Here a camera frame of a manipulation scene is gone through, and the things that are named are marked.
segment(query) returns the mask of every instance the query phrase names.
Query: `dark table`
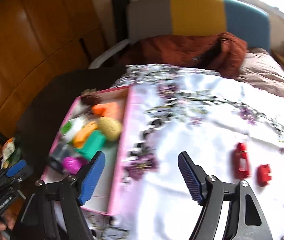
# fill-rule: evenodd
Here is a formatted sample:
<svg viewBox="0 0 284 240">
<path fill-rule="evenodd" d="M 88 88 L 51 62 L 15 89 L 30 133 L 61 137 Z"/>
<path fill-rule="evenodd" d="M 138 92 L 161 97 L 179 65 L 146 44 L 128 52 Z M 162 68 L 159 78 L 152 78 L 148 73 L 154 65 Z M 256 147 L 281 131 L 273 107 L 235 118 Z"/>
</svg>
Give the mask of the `dark table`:
<svg viewBox="0 0 284 240">
<path fill-rule="evenodd" d="M 34 98 L 17 122 L 23 159 L 34 167 L 33 175 L 22 185 L 26 195 L 32 193 L 34 182 L 42 175 L 56 133 L 74 99 L 86 89 L 108 89 L 125 71 L 125 66 L 115 66 L 65 73 Z"/>
</svg>

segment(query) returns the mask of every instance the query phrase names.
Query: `orange toy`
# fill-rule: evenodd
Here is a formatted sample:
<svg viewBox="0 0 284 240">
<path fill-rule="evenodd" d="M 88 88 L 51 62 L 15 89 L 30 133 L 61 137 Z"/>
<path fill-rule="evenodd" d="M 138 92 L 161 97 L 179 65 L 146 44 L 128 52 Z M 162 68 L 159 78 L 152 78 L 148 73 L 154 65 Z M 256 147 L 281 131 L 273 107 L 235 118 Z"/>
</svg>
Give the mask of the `orange toy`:
<svg viewBox="0 0 284 240">
<path fill-rule="evenodd" d="M 92 107 L 92 112 L 96 115 L 108 116 L 116 119 L 119 106 L 116 102 L 98 104 Z"/>
<path fill-rule="evenodd" d="M 93 121 L 84 126 L 73 138 L 73 146 L 81 149 L 91 133 L 98 128 L 98 125 Z"/>
</svg>

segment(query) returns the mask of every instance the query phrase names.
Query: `yellow panel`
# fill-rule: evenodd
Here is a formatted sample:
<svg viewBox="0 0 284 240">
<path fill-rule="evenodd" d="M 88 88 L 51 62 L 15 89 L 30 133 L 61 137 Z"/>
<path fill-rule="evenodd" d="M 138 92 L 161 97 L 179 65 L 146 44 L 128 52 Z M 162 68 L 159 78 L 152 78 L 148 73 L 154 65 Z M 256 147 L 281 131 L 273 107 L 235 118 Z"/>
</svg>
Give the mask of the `yellow panel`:
<svg viewBox="0 0 284 240">
<path fill-rule="evenodd" d="M 170 0 L 172 33 L 210 36 L 226 31 L 223 0 Z"/>
</svg>

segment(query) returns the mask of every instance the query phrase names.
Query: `yellow toy egg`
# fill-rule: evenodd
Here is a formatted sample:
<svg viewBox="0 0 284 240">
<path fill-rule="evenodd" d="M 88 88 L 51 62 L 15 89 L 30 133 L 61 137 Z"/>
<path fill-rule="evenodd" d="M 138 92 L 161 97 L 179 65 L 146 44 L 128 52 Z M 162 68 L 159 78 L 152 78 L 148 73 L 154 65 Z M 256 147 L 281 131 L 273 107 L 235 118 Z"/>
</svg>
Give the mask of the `yellow toy egg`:
<svg viewBox="0 0 284 240">
<path fill-rule="evenodd" d="M 98 119 L 98 129 L 108 141 L 114 142 L 121 134 L 122 124 L 114 118 L 103 116 Z"/>
</svg>

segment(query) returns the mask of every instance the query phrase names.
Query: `orange blanket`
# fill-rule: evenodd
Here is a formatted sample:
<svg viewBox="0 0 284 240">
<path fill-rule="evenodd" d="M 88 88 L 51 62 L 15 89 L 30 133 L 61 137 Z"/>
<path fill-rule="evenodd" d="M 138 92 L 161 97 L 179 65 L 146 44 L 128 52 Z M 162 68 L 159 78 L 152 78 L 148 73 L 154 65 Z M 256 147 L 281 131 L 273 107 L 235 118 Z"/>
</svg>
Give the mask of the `orange blanket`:
<svg viewBox="0 0 284 240">
<path fill-rule="evenodd" d="M 225 78 L 238 76 L 247 43 L 231 33 L 219 35 L 161 35 L 134 44 L 119 64 L 171 64 L 213 69 Z"/>
</svg>

